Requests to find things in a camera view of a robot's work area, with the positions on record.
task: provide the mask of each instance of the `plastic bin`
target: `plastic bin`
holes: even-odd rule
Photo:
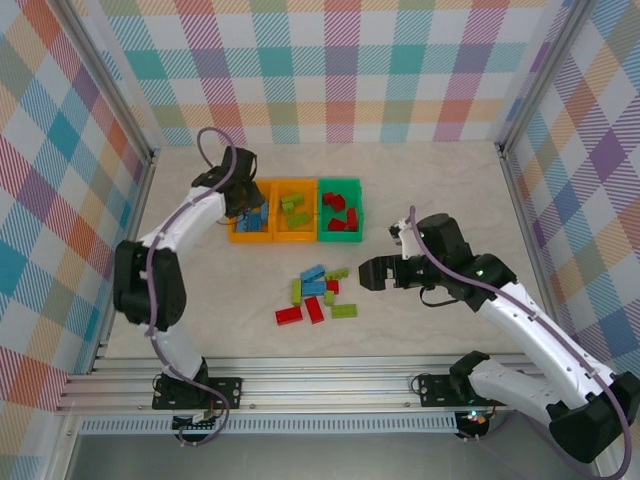
[[[315,242],[318,239],[318,181],[315,178],[288,178],[274,180],[272,210],[274,215],[273,239],[276,242]],[[306,212],[311,221],[296,228],[289,228],[287,216],[282,211],[280,199],[300,192],[304,203],[296,206],[295,213]]]
[[[331,205],[324,205],[322,196],[332,192],[344,197],[347,207],[342,212],[336,212]],[[347,210],[355,207],[358,212],[357,232],[332,232],[329,222],[332,218],[347,221]],[[320,242],[361,242],[364,227],[364,210],[362,208],[362,187],[357,178],[320,178],[318,180],[318,241]]]
[[[269,202],[269,220],[267,224],[262,225],[261,232],[246,232],[246,233],[238,233],[236,232],[236,222],[237,218],[230,218],[228,220],[229,225],[227,226],[227,231],[229,233],[229,241],[233,243],[266,243],[273,242],[273,233],[275,230],[275,215],[274,209],[277,208],[277,205],[274,202],[275,195],[275,181],[272,179],[259,179],[256,180],[256,185],[260,189],[260,192],[264,196],[265,200]],[[259,212],[260,209],[256,208],[253,210],[254,212]]]

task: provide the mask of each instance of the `checkered pattern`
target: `checkered pattern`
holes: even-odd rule
[[[94,339],[143,165],[45,0],[1,9],[0,478],[22,480]]]
[[[640,376],[640,2],[601,1],[512,158],[561,324]]]
[[[102,0],[170,145],[486,139],[547,0]]]

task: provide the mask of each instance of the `enclosure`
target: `enclosure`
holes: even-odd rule
[[[366,290],[357,271],[400,253],[389,227],[410,205],[446,212],[581,347],[640,376],[637,0],[0,5],[1,479],[582,478],[522,420],[487,440],[494,457],[451,435],[470,407],[412,392],[473,350],[539,378],[512,336],[464,302]],[[209,126],[257,155],[268,199],[302,189],[312,222],[274,241],[276,198],[255,237],[269,241],[232,242],[225,219],[180,258],[181,323],[212,375],[243,379],[236,423],[190,451],[151,409],[162,365],[112,290],[117,245],[209,169]],[[228,142],[202,140],[219,164]],[[322,241],[334,177],[361,185],[357,235],[333,237],[355,241]],[[278,326],[292,279],[318,264],[349,268],[336,299],[357,318],[323,307],[324,322]]]

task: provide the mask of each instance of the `green tray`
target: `green tray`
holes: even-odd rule
[[[335,212],[331,205],[322,203],[322,196],[332,192],[344,197],[347,206],[342,212]],[[332,218],[347,221],[347,210],[355,207],[358,212],[357,232],[332,232],[329,222]],[[362,187],[357,178],[319,178],[318,179],[318,241],[319,242],[361,242],[364,227],[364,210],[362,209]]]

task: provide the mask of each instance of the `black cable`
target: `black cable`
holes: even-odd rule
[[[420,289],[420,301],[422,302],[423,305],[426,305],[427,307],[430,308],[438,308],[438,307],[445,307],[447,305],[453,305],[454,303],[458,303],[459,300],[447,300],[446,302],[440,302],[440,303],[428,303],[425,302],[424,299],[422,298],[422,295],[424,295],[424,292],[427,291],[427,287],[422,287]]]

